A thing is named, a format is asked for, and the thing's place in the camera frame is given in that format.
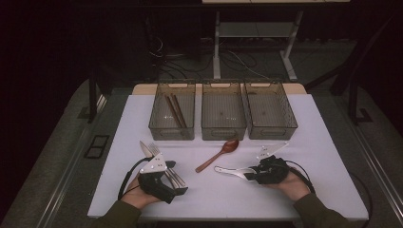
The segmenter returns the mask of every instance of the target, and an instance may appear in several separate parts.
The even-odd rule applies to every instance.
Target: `utensil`
[[[245,174],[256,174],[256,171],[252,168],[227,169],[216,166],[214,167],[214,170],[216,170],[216,172],[218,173],[235,175],[247,181],[253,181],[253,180],[248,180],[245,177]]]
[[[157,156],[158,154],[160,154],[160,152],[155,152],[153,150],[150,150],[142,141],[140,141],[140,147],[143,150],[143,153],[145,154],[146,157],[150,158],[152,156]],[[165,170],[165,175],[168,178],[169,182],[171,182],[172,186],[176,189],[176,188],[180,188],[178,182],[176,181],[176,179],[173,177],[173,175],[169,172],[170,168],[167,168]]]
[[[160,149],[158,148],[158,146],[156,144],[154,144],[153,142],[148,146],[149,151],[154,154],[160,154]],[[186,183],[182,180],[182,178],[175,172],[175,170],[173,168],[169,168],[166,170],[168,172],[168,175],[171,176],[176,183],[178,183],[180,186],[182,187],[186,187]]]
[[[179,106],[178,98],[176,97],[175,94],[171,93],[172,101],[174,102],[174,106],[177,109],[177,114],[179,117],[179,120],[181,121],[182,127],[186,127],[186,121],[184,120],[181,107]]]
[[[215,159],[217,159],[220,155],[226,154],[226,153],[231,153],[234,150],[238,148],[238,145],[240,144],[239,140],[232,140],[232,141],[227,141],[223,146],[221,151],[213,156],[213,158],[207,160],[205,163],[203,163],[201,166],[196,168],[196,173],[200,173],[203,169],[205,169],[208,165],[210,165]]]
[[[166,99],[166,102],[168,103],[169,110],[171,110],[172,116],[174,117],[175,123],[177,124],[178,127],[182,127],[181,121],[180,121],[179,118],[178,118],[178,115],[177,115],[177,113],[176,113],[176,111],[175,111],[174,106],[173,106],[172,103],[171,103],[171,100],[170,100],[169,97],[166,96],[166,95],[165,95],[165,99]]]

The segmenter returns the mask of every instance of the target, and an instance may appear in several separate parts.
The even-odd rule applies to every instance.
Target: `fork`
[[[153,142],[148,146],[148,148],[150,149],[151,154],[154,156],[161,153],[158,146],[156,144],[154,144]],[[182,187],[186,186],[186,183],[181,179],[181,177],[175,172],[175,170],[173,168],[168,168],[167,171],[168,171],[169,175],[172,176],[172,178],[176,182],[178,182]]]

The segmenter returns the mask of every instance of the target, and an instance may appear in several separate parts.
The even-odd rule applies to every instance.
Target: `black cable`
[[[138,187],[140,187],[140,185],[137,185],[137,186],[135,186],[135,187],[132,187],[132,188],[128,189],[127,191],[125,191],[125,193],[122,195],[122,197],[123,197],[124,195],[126,195],[128,192],[130,192],[131,190],[134,190],[134,189],[136,189],[136,188],[138,188]]]
[[[212,60],[213,60],[213,56],[211,56],[211,57],[209,58],[209,60],[208,60],[208,62],[207,62],[207,65],[204,66],[203,68],[200,68],[200,69],[188,69],[188,68],[185,68],[185,67],[180,66],[180,65],[178,65],[178,64],[175,64],[175,63],[173,63],[172,61],[168,61],[167,63],[172,64],[172,65],[175,65],[175,66],[179,67],[180,69],[182,69],[182,70],[184,70],[184,71],[196,73],[196,72],[201,72],[201,71],[203,71],[203,70],[206,70],[206,69],[210,66],[210,63],[211,63]]]
[[[164,70],[164,69],[161,69],[161,68],[160,68],[160,71],[162,71],[162,72],[168,74],[169,76],[171,76],[172,79],[176,79],[176,78],[177,78],[177,77],[175,77],[175,75],[171,74],[168,70]]]
[[[364,188],[365,193],[368,196],[368,202],[369,202],[369,212],[368,212],[368,220],[365,221],[365,223],[362,225],[362,228],[365,228],[368,226],[368,224],[370,223],[371,217],[373,216],[373,210],[374,210],[374,203],[373,203],[373,197],[371,196],[370,190],[368,189],[368,187],[365,185],[364,181],[362,181],[356,174],[350,172],[347,170],[347,172],[349,172],[350,176],[354,177],[360,184],[361,186]]]
[[[169,66],[169,65],[167,65],[167,64],[162,65],[162,67],[168,67],[168,68],[171,68],[171,69],[175,69],[176,71],[178,71],[178,72],[181,73],[181,75],[183,76],[183,78],[187,79],[186,75],[185,75],[180,69],[178,69],[178,68],[175,68],[175,67],[173,67],[173,66]]]
[[[195,74],[197,74],[197,75],[198,75],[198,77],[199,77],[199,79],[200,79],[200,80],[202,79],[202,76],[200,75],[200,73],[199,73],[199,72],[195,72]]]
[[[300,169],[302,169],[302,171],[305,173],[307,180],[308,180],[308,181],[311,181],[311,179],[310,179],[310,178],[309,178],[309,176],[308,176],[308,173],[305,171],[305,169],[304,169],[304,168],[302,168],[302,166],[301,166],[301,165],[299,165],[298,163],[293,162],[293,161],[285,161],[285,162],[289,162],[289,163],[292,163],[292,164],[297,165],[297,166],[298,166]]]
[[[119,190],[119,194],[118,194],[118,200],[120,200],[122,198],[122,196],[124,195],[124,190],[125,190],[125,186],[127,185],[128,180],[130,179],[134,169],[141,163],[141,162],[149,162],[151,159],[150,158],[143,158],[140,161],[137,161],[133,167],[131,167],[130,171],[128,171],[126,173],[126,176],[124,178],[124,181],[122,182],[121,185],[121,189]]]
[[[200,50],[200,55],[204,55],[204,54],[212,54],[213,49],[211,47],[207,47],[205,49]],[[177,54],[165,54],[164,55],[164,59],[166,61],[176,61],[176,60],[188,60],[188,59],[192,59],[188,54],[181,54],[181,53],[177,53]]]
[[[297,177],[299,177],[305,184],[306,186],[308,186],[309,191],[313,194],[316,193],[314,185],[311,183],[311,181],[308,178],[305,178],[305,176],[303,176],[298,170],[296,170],[295,168],[290,168],[289,169],[290,172],[294,173],[295,175],[297,175]]]

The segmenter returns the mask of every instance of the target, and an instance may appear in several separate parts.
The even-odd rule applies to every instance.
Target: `sleeve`
[[[355,222],[348,221],[338,212],[326,208],[315,194],[298,200],[294,207],[301,216],[304,227],[310,228],[353,228]]]
[[[136,207],[123,201],[116,201],[102,217],[97,218],[91,228],[132,228],[142,212]]]

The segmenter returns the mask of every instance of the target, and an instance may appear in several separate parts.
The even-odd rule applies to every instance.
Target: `chopsticks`
[[[177,124],[177,126],[181,127],[181,128],[187,128],[186,122],[184,121],[181,107],[179,106],[176,95],[171,93],[171,98],[172,98],[173,104],[172,104],[170,98],[166,94],[164,95],[164,97],[166,99],[166,102],[168,103],[169,109],[172,112],[172,116],[174,117],[175,123]]]

